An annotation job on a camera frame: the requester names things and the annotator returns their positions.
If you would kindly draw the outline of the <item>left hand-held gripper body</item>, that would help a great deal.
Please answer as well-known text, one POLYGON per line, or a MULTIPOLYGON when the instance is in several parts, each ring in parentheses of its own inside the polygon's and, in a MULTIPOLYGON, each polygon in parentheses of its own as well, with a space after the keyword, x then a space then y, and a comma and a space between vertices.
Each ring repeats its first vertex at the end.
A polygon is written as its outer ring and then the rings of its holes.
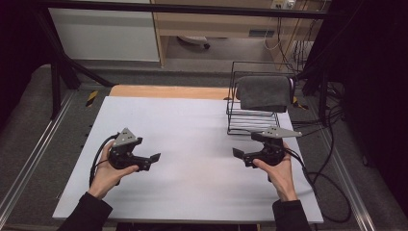
POLYGON ((135 156, 132 144, 136 137, 128 128, 124 128, 115 139, 110 150, 109 162, 116 169, 124 169, 133 165, 140 165, 141 158, 135 156))

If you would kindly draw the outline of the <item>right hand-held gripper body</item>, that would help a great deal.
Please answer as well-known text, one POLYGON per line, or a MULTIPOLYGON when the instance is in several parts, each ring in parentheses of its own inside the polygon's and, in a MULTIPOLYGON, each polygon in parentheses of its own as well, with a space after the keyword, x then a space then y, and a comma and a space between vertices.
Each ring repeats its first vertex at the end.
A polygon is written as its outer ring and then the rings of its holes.
POLYGON ((274 126, 271 126, 260 133, 266 137, 267 140, 262 142, 264 147, 260 151, 258 159, 264 161, 270 166, 278 165, 285 157, 285 147, 283 145, 284 138, 297 138, 302 136, 301 132, 274 126))

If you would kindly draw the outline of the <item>black wire rack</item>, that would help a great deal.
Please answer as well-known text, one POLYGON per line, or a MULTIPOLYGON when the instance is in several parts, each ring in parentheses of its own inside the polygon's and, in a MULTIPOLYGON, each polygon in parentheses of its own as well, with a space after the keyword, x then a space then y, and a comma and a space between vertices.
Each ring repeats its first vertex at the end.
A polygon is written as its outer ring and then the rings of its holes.
POLYGON ((232 63, 228 96, 225 97, 228 135, 249 136, 252 132, 263 132, 270 126, 280 126, 278 117, 284 113, 242 110, 236 97, 237 84, 244 76, 287 76, 293 79, 294 94, 296 77, 290 67, 288 63, 274 62, 232 63))

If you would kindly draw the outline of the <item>dark grey towel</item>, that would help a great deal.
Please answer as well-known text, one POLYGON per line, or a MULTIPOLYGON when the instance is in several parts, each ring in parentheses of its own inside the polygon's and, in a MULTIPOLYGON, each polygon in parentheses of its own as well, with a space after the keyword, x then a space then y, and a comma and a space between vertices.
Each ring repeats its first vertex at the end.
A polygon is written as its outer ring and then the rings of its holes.
POLYGON ((236 97, 242 110, 285 113, 293 103, 293 79, 287 76, 244 76, 236 97))

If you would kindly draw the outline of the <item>person's left hand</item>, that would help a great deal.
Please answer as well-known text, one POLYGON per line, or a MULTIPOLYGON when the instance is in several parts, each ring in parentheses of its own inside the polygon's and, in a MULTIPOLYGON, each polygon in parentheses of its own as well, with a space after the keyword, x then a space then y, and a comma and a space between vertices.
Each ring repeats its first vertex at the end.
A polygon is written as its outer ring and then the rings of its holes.
POLYGON ((114 143, 110 141, 103 147, 101 157, 96 165, 93 181, 88 190, 90 195, 99 200, 102 200, 109 190, 111 190, 124 176, 132 174, 139 169, 137 165, 124 169, 115 169, 112 167, 108 159, 113 144, 114 143))

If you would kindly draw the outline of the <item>person's right hand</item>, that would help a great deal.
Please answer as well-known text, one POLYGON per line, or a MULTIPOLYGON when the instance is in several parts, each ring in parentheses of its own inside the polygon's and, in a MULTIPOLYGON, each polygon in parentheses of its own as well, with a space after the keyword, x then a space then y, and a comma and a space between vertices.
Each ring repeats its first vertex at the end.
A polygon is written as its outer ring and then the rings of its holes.
POLYGON ((289 153, 285 153, 281 163, 276 166, 270 166, 259 159, 255 159, 253 164, 268 175, 282 202, 298 199, 293 183, 292 160, 289 153))

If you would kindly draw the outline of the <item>yellow black warning tape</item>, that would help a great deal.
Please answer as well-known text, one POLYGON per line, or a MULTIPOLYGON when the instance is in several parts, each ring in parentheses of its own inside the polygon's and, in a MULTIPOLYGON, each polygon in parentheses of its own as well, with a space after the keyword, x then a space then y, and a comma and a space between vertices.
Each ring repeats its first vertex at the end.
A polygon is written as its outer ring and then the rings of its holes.
POLYGON ((86 103, 86 107, 90 107, 92 105, 92 103, 93 103, 94 99, 96 98, 97 94, 98 94, 98 90, 94 90, 93 92, 90 93, 89 98, 88 98, 87 103, 86 103))

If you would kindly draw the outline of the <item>black metal stand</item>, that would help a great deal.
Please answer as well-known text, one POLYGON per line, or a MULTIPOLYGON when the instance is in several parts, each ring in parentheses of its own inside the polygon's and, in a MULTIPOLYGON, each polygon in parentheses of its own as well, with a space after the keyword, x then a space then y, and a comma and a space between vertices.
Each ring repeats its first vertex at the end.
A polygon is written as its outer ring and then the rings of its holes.
POLYGON ((62 110, 61 81, 64 81, 69 90, 77 90, 81 82, 77 77, 77 71, 85 74, 91 80, 104 87, 114 87, 115 84, 105 80, 97 74, 91 72, 84 66, 78 64, 68 57, 64 52, 63 45, 59 39, 57 30, 52 23, 49 11, 45 8, 33 8, 32 13, 36 19, 41 32, 45 36, 46 44, 50 46, 51 57, 51 82, 52 82, 52 115, 55 119, 62 110))

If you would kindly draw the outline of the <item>white cabinet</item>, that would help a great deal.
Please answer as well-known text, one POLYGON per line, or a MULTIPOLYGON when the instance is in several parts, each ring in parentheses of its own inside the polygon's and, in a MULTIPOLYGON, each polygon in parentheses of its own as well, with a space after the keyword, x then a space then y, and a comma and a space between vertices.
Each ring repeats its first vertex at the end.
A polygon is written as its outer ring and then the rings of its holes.
POLYGON ((147 61, 159 58, 150 13, 51 9, 65 53, 76 60, 147 61))

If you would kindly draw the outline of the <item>office chair base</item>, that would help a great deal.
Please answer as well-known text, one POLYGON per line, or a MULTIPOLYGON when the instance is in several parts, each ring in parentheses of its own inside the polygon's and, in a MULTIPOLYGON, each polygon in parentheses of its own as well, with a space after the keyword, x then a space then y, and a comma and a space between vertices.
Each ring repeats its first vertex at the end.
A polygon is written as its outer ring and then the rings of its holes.
POLYGON ((179 36, 179 39, 195 45, 202 45, 205 49, 209 49, 211 45, 208 43, 208 40, 205 37, 186 37, 179 36))

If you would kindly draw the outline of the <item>black curtain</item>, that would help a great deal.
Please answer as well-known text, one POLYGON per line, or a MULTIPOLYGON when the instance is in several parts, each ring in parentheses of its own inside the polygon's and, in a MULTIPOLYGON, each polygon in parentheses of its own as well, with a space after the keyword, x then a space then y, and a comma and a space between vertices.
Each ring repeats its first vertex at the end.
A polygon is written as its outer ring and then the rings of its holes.
POLYGON ((344 85, 351 129, 408 215, 408 0, 331 0, 307 65, 344 85))

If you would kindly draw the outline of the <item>white power strip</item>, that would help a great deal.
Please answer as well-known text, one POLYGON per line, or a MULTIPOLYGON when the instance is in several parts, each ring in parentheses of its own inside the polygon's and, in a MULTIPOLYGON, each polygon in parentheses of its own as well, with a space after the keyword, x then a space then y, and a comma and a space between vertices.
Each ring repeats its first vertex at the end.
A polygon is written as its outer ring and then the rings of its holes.
POLYGON ((270 7, 277 10, 291 10, 296 0, 271 0, 270 7))

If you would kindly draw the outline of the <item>aluminium rail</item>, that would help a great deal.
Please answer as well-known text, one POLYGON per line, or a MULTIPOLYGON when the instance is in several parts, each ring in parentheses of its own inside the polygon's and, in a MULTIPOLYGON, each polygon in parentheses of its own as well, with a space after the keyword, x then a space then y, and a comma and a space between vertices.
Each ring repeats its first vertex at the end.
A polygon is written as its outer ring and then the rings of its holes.
POLYGON ((5 225, 7 219, 12 213, 14 206, 22 195, 26 185, 30 181, 42 155, 46 151, 49 143, 52 141, 54 134, 58 130, 64 116, 71 105, 72 99, 76 95, 76 90, 69 90, 60 104, 61 108, 56 115, 47 121, 46 127, 43 129, 41 136, 38 138, 36 145, 30 151, 30 155, 26 158, 24 165, 19 170, 17 176, 13 180, 13 184, 9 187, 7 193, 0 201, 0 229, 5 225))
POLYGON ((352 213, 356 219, 357 224, 361 231, 376 231, 375 225, 371 219, 370 213, 367 210, 365 203, 354 184, 351 175, 347 171, 347 168, 341 159, 340 152, 334 144, 333 137, 326 130, 321 131, 321 136, 324 140, 325 146, 328 148, 330 162, 335 169, 340 184, 347 196, 352 213))

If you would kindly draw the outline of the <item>black metal frame bar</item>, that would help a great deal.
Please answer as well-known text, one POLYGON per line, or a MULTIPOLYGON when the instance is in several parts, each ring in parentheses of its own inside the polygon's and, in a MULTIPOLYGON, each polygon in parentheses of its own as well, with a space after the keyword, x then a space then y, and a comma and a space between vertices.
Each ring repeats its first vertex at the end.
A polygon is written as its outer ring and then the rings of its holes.
POLYGON ((234 8, 195 5, 143 4, 121 2, 96 2, 75 0, 36 0, 35 5, 53 9, 119 11, 144 13, 195 13, 216 15, 241 15, 258 17, 305 18, 305 19, 338 19, 339 13, 267 10, 254 8, 234 8))

